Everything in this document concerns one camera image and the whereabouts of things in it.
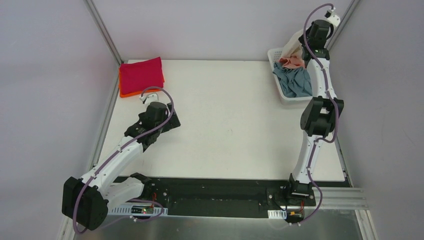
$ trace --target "white plastic basket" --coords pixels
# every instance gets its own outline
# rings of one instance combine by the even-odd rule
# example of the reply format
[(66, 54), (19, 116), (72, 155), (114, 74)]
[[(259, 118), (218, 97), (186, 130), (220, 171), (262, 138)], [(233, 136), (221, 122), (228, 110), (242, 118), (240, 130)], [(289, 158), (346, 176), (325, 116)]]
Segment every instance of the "white plastic basket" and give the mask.
[[(271, 64), (271, 71), (274, 70), (274, 63), (278, 62), (280, 60), (281, 57), (281, 52), (282, 52), (283, 48), (273, 48), (270, 49), (268, 51), (268, 59), (269, 59), (269, 64)], [(284, 105), (302, 105), (302, 104), (307, 104), (311, 101), (312, 97), (311, 96), (303, 96), (303, 97), (286, 97), (283, 94), (283, 90), (281, 89), (281, 85), (280, 82), (278, 81), (278, 77), (275, 74), (274, 75), (274, 79), (275, 79), (275, 84), (277, 85), (277, 89), (279, 92), (279, 98), (281, 99), (282, 104)]]

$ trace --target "white platform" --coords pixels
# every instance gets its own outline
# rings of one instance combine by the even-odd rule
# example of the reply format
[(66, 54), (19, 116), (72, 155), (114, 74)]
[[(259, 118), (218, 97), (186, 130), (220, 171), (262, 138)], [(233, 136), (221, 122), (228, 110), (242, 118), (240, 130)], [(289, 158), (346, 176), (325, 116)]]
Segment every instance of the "white platform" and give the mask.
[[(162, 66), (181, 127), (160, 135), (121, 175), (289, 178), (302, 145), (304, 106), (284, 108), (269, 62), (163, 60)], [(163, 93), (159, 98), (169, 102)], [(145, 110), (138, 96), (116, 99), (99, 162)], [(314, 179), (345, 180), (334, 144), (323, 145)]]

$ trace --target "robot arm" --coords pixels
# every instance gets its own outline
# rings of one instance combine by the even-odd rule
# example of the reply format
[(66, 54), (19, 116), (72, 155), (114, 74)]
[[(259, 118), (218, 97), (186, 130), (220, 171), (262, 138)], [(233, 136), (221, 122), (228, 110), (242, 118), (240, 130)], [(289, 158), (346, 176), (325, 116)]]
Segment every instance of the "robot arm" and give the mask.
[(344, 101), (337, 99), (330, 78), (330, 54), (325, 48), (328, 36), (340, 23), (340, 18), (334, 9), (328, 10), (326, 20), (315, 20), (306, 31), (306, 41), (310, 49), (319, 59), (322, 66), (309, 53), (303, 34), (298, 42), (303, 47), (302, 58), (305, 61), (312, 85), (313, 98), (307, 105), (300, 118), (300, 128), (304, 130), (302, 147), (297, 164), (289, 177), (288, 186), (283, 190), (286, 203), (296, 203), (313, 195), (311, 179), (323, 141), (335, 129), (336, 118), (344, 107)]
[(161, 133), (181, 125), (174, 111), (161, 128), (139, 138), (141, 134), (163, 124), (173, 107), (171, 103), (165, 105), (158, 102), (158, 95), (155, 93), (141, 100), (147, 105), (146, 112), (140, 113), (138, 121), (126, 130), (124, 137), (106, 158), (111, 160), (100, 171), (95, 166), (80, 179), (70, 177), (63, 186), (62, 213), (73, 218), (77, 197), (83, 186), (87, 185), (78, 205), (76, 221), (89, 230), (102, 224), (109, 209), (133, 198), (150, 196), (144, 190), (151, 180), (140, 173), (132, 174), (117, 185), (111, 184), (131, 162), (141, 159), (144, 151), (156, 142)]

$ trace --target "folded towel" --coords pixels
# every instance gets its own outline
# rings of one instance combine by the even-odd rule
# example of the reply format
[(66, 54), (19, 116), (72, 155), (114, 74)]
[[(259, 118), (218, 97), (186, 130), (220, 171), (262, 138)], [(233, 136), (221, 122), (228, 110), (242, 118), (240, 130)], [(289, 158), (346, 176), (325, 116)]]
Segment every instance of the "folded towel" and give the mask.
[(311, 78), (305, 68), (290, 69), (283, 67), (280, 62), (275, 62), (272, 73), (278, 77), (284, 96), (288, 98), (312, 96)]
[(160, 57), (136, 63), (122, 63), (119, 68), (119, 96), (139, 95), (148, 87), (164, 87)]

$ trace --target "orange folded cloth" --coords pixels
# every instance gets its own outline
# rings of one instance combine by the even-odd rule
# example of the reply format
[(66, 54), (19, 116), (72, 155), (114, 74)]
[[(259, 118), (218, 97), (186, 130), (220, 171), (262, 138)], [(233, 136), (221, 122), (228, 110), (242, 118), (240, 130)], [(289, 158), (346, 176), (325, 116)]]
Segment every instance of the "orange folded cloth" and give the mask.
[(284, 68), (287, 69), (297, 69), (300, 67), (305, 67), (305, 61), (299, 59), (295, 55), (291, 55), (291, 57), (282, 57), (280, 58), (279, 62)]

